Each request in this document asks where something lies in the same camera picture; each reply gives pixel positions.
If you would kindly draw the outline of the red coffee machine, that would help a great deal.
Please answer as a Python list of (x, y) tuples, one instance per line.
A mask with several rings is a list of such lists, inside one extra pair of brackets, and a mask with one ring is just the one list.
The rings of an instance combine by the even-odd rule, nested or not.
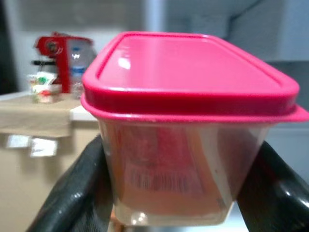
[(70, 56), (73, 46), (80, 46), (84, 50), (88, 67), (95, 56), (92, 39), (54, 31), (51, 35), (38, 37), (34, 43), (38, 53), (50, 58), (51, 61), (36, 60), (32, 63), (34, 65), (55, 65), (57, 68), (57, 83), (61, 84), (63, 93), (71, 92)]

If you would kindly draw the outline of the clear plastic water bottle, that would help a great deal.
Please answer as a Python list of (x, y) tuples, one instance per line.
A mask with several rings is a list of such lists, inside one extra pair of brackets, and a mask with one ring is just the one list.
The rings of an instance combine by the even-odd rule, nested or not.
[(80, 46), (73, 46), (70, 56), (70, 89), (74, 99), (80, 99), (84, 90), (82, 76), (87, 68), (84, 50)]

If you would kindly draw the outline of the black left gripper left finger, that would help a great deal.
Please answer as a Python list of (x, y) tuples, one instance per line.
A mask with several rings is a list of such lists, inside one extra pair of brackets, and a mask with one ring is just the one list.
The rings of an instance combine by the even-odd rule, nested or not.
[(100, 135), (53, 186), (26, 232), (108, 232), (112, 188)]

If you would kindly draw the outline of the beige tablecloth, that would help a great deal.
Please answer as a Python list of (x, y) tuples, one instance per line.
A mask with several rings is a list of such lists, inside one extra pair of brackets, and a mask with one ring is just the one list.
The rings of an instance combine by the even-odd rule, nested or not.
[(39, 137), (71, 135), (70, 111), (80, 101), (64, 94), (55, 103), (33, 103), (31, 96), (0, 101), (0, 133)]

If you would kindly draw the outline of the clear container with pink lid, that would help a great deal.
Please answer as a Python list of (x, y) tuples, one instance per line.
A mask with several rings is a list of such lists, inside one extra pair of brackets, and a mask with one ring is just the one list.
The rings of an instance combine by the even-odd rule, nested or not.
[(128, 226), (222, 223), (269, 129), (309, 121), (294, 79), (211, 35), (122, 32), (82, 82)]

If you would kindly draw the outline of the white paper tag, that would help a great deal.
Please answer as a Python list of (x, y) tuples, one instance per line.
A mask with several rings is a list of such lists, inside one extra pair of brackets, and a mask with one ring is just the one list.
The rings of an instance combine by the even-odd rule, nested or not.
[(25, 148), (29, 146), (30, 140), (30, 136), (11, 134), (6, 145), (8, 148)]
[(53, 157), (57, 153), (57, 140), (34, 138), (31, 142), (30, 156), (37, 157)]

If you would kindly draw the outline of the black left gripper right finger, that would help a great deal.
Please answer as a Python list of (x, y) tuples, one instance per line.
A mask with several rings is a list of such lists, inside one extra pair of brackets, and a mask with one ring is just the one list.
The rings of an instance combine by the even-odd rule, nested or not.
[(309, 184), (267, 142), (237, 203), (249, 232), (309, 232)]

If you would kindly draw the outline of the white kitchen counter cabinet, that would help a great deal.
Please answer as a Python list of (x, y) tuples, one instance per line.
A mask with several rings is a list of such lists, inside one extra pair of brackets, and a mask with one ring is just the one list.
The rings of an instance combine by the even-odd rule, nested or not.
[(82, 106), (70, 110), (70, 122), (73, 127), (74, 141), (82, 147), (99, 134), (97, 120)]

